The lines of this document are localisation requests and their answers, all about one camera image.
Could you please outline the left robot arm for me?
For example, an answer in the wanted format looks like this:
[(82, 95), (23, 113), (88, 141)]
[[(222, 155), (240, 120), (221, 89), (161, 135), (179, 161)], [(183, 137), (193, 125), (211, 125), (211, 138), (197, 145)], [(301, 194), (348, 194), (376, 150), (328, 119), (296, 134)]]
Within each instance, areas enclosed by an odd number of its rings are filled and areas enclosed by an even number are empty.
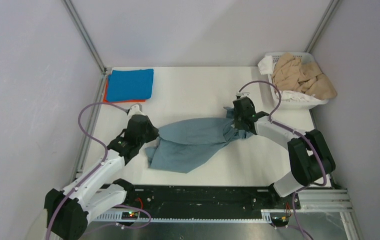
[(45, 196), (47, 230), (45, 239), (55, 233), (65, 240), (79, 239), (88, 225), (108, 209), (121, 205), (130, 208), (135, 203), (135, 186), (117, 179), (103, 189), (102, 186), (115, 173), (123, 169), (141, 147), (159, 136), (159, 130), (148, 116), (134, 114), (120, 135), (104, 147), (100, 160), (81, 177), (62, 190), (52, 189)]

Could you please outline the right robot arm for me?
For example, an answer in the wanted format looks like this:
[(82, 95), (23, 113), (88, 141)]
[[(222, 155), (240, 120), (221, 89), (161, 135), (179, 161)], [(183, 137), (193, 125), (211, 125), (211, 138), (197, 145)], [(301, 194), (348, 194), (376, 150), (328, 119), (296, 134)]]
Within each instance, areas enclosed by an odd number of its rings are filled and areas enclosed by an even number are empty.
[(282, 208), (289, 195), (318, 179), (327, 183), (327, 175), (335, 170), (336, 164), (319, 130), (296, 130), (273, 120), (266, 112), (256, 112), (252, 100), (246, 96), (234, 100), (233, 106), (235, 128), (268, 138), (288, 151), (290, 171), (270, 185), (271, 207)]

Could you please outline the grey-blue t-shirt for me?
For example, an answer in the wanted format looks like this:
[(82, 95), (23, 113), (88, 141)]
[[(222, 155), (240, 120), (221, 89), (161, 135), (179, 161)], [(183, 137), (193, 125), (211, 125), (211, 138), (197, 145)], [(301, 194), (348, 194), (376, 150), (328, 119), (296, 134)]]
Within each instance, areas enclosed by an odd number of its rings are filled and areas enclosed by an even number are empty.
[(231, 142), (253, 136), (249, 131), (233, 127), (233, 108), (224, 110), (225, 117), (191, 118), (160, 127), (158, 145), (145, 149), (148, 167), (187, 174)]

